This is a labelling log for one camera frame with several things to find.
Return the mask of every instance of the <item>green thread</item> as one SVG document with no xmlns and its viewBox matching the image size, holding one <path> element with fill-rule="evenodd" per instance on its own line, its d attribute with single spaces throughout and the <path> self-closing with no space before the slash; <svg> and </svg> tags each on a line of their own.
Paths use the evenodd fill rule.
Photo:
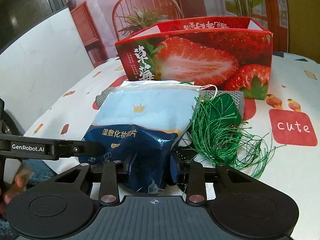
<svg viewBox="0 0 320 240">
<path fill-rule="evenodd" d="M 186 82 L 186 81 L 180 82 L 179 84 L 189 84 L 189 85 L 192 85 L 192 86 L 193 86 L 193 84 L 192 84 L 192 83 L 190 83 L 190 82 Z"/>
<path fill-rule="evenodd" d="M 212 164 L 224 163 L 237 170 L 252 167 L 251 176 L 260 178 L 278 147 L 273 148 L 271 142 L 269 150 L 266 135 L 252 135 L 248 132 L 251 127 L 243 127 L 247 122 L 242 122 L 229 94 L 196 100 L 188 130 L 193 150 Z"/>
</svg>

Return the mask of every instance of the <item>window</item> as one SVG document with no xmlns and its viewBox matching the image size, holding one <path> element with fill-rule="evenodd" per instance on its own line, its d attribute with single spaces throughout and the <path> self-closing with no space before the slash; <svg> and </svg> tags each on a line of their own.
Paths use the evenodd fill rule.
<svg viewBox="0 0 320 240">
<path fill-rule="evenodd" d="M 0 51 L 57 11 L 56 0 L 0 0 Z"/>
<path fill-rule="evenodd" d="M 280 26 L 288 28 L 287 0 L 277 0 L 279 5 Z"/>
</svg>

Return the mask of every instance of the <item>strawberry box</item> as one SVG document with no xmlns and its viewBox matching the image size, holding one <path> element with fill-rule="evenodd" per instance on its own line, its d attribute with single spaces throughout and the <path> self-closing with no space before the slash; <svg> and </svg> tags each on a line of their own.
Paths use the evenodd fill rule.
<svg viewBox="0 0 320 240">
<path fill-rule="evenodd" d="M 272 33 L 249 17 L 161 22 L 115 45 L 129 81 L 213 84 L 262 100 L 268 91 Z"/>
</svg>

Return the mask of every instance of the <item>gold crown logo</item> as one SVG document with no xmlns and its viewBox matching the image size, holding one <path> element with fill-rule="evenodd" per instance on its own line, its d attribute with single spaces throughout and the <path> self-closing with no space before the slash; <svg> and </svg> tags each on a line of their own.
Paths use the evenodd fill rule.
<svg viewBox="0 0 320 240">
<path fill-rule="evenodd" d="M 143 106 L 142 103 L 139 106 L 133 106 L 133 112 L 134 113 L 141 113 L 146 108 L 146 106 Z"/>
</svg>

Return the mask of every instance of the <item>table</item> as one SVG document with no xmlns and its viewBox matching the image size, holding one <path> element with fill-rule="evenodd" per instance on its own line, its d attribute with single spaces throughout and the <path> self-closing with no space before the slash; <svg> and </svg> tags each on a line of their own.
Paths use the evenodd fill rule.
<svg viewBox="0 0 320 240">
<path fill-rule="evenodd" d="M 298 204 L 300 216 L 292 233 L 295 240 L 320 239 L 320 147 L 317 145 L 320 81 L 317 78 L 320 78 L 319 64 L 273 56 L 268 94 L 279 98 L 282 104 L 279 100 L 268 100 L 268 103 L 255 100 L 256 112 L 248 120 L 252 134 L 264 136 L 269 133 L 265 138 L 269 145 L 273 140 L 271 134 L 280 142 L 273 140 L 274 146 L 288 143 L 275 151 L 260 181 L 286 193 Z M 96 96 L 125 79 L 120 60 L 111 59 L 98 66 L 48 109 L 25 136 L 81 140 L 97 113 Z M 45 162 L 57 173 L 78 165 L 75 158 Z M 98 188 L 99 185 L 94 185 L 92 198 L 97 198 Z M 177 186 L 167 187 L 166 193 L 182 194 Z M 215 197 L 212 185 L 207 185 L 207 194 L 208 199 Z"/>
</svg>

